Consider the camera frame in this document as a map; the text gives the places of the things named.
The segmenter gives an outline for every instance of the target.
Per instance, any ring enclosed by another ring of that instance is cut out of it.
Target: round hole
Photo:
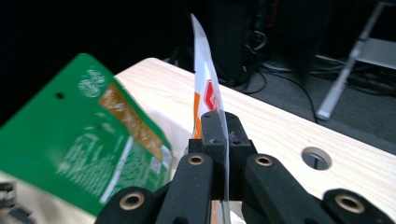
[[[271,158],[265,156],[256,157],[256,162],[261,166],[270,166],[273,164]]]
[[[315,170],[327,170],[332,167],[332,158],[318,147],[307,147],[302,152],[306,165]]]
[[[133,192],[123,196],[120,200],[120,207],[123,210],[133,210],[145,201],[145,196],[141,192]]]
[[[205,162],[205,158],[201,156],[191,156],[189,157],[189,164],[191,165],[201,165]]]
[[[55,95],[56,95],[56,98],[58,98],[60,100],[64,99],[64,93],[63,92],[56,92]]]
[[[335,197],[335,201],[338,205],[340,205],[345,210],[352,212],[352,213],[362,213],[364,212],[364,205],[358,199],[347,195],[347,194],[340,194]]]
[[[185,217],[177,217],[173,224],[189,224],[189,221]]]

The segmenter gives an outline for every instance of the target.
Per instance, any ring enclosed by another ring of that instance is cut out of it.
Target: black equipment
[[[230,141],[230,199],[242,201],[251,223],[392,223],[360,195],[345,189],[310,195],[276,158],[258,154],[239,118],[226,113]],[[102,223],[210,223],[211,201],[224,190],[225,144],[217,112],[202,116],[202,138],[191,139],[173,180],[150,192],[116,193],[96,219]]]
[[[276,2],[273,49],[304,82],[330,22],[335,0]]]

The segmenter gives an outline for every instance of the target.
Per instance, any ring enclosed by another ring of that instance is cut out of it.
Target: green package
[[[118,190],[170,179],[161,129],[112,74],[79,54],[0,129],[0,170],[97,216]]]

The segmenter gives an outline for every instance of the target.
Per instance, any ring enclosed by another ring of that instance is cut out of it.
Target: wooden table
[[[159,111],[192,131],[193,74],[146,59],[116,78],[145,110]],[[309,193],[322,198],[328,189],[351,189],[396,220],[396,156],[237,91],[220,91],[225,110],[241,119],[257,150],[278,158]],[[307,147],[324,150],[330,169],[308,167],[302,160]]]

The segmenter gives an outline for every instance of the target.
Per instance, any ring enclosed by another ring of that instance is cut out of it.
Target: red logo
[[[209,79],[206,83],[204,102],[210,110],[218,109],[216,93],[215,90],[213,89],[213,84],[211,79]]]

